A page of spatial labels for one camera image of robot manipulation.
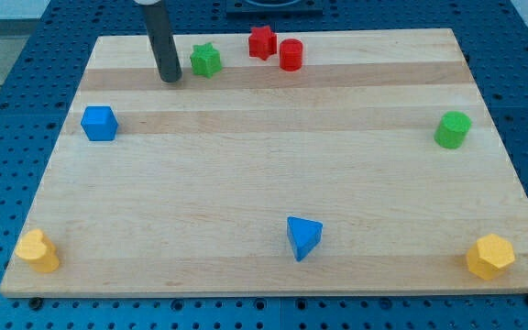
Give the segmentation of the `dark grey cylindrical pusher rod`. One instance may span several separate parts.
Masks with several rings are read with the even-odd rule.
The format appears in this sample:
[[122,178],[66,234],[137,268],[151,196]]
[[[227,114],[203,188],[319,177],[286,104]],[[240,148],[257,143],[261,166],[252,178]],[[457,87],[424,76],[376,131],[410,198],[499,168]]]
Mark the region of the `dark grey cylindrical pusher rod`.
[[165,83],[176,83],[182,77],[182,69],[166,3],[140,0],[140,6],[159,77]]

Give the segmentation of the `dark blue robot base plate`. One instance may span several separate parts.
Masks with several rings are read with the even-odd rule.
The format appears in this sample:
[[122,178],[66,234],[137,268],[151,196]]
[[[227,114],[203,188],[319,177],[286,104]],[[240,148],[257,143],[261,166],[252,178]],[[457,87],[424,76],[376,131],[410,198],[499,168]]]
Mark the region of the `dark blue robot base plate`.
[[226,0],[225,14],[240,17],[252,14],[319,14],[324,10],[324,0]]

